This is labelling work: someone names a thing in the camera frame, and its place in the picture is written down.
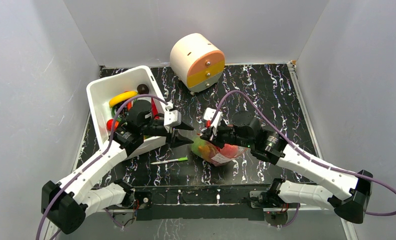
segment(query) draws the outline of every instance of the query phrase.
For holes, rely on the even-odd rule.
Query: black bracket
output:
[[[59,185],[52,181],[47,182],[42,188],[42,214],[51,200],[61,190]],[[87,204],[78,204],[73,199],[74,194],[63,192],[51,207],[47,217],[62,232],[70,234],[80,227],[86,218]]]
[[[366,170],[358,172],[361,175],[373,177],[373,174]],[[350,189],[351,197],[341,201],[336,196],[330,197],[327,201],[334,207],[335,213],[341,218],[351,222],[361,224],[363,223],[364,215],[366,213],[367,205],[371,195],[372,183],[362,178],[358,178],[355,189]]]
[[[135,191],[134,198],[138,201],[138,209],[150,209],[152,206],[152,193],[150,191]]]
[[[251,207],[254,209],[283,207],[285,202],[279,197],[279,189],[284,182],[284,179],[275,178],[267,191],[250,191]]]
[[[115,180],[114,183],[119,185],[120,187],[122,187],[123,190],[126,192],[126,195],[124,196],[124,199],[121,202],[121,205],[123,207],[131,206],[134,201],[134,195],[132,194],[133,187],[128,185],[127,183],[125,183],[122,179]]]

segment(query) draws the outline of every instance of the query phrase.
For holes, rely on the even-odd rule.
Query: dark brown ball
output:
[[[140,84],[137,86],[137,93],[139,94],[149,94],[149,88],[146,84]]]

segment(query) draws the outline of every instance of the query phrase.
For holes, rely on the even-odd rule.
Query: white plastic bin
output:
[[[87,85],[87,98],[89,100],[90,114],[95,126],[99,147],[109,138],[106,122],[112,119],[109,100],[125,91],[136,91],[139,84],[149,87],[149,94],[164,99],[158,85],[148,66],[138,66],[123,73],[95,80]],[[165,113],[163,103],[154,100],[159,113]],[[129,158],[136,157],[165,144],[165,137],[154,136],[145,139],[143,144],[136,149]]]

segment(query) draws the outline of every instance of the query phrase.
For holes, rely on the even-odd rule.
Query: red pepper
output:
[[[155,106],[155,102],[153,98],[151,98],[151,102],[152,102],[152,114],[155,116],[158,114],[158,109],[157,106]]]
[[[113,119],[109,119],[109,120],[106,122],[106,129],[107,129],[108,131],[111,130],[112,122],[113,122],[113,121],[114,121]],[[119,121],[115,121],[115,129],[118,128],[118,124],[119,124],[119,123],[120,123]]]

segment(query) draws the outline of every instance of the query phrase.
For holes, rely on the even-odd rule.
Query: yellow banana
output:
[[[109,100],[109,107],[112,108],[113,106],[124,102],[125,100],[132,98],[134,96],[136,96],[138,93],[136,91],[127,91],[127,92],[123,92],[120,95],[117,95],[115,97],[113,97],[111,100]]]

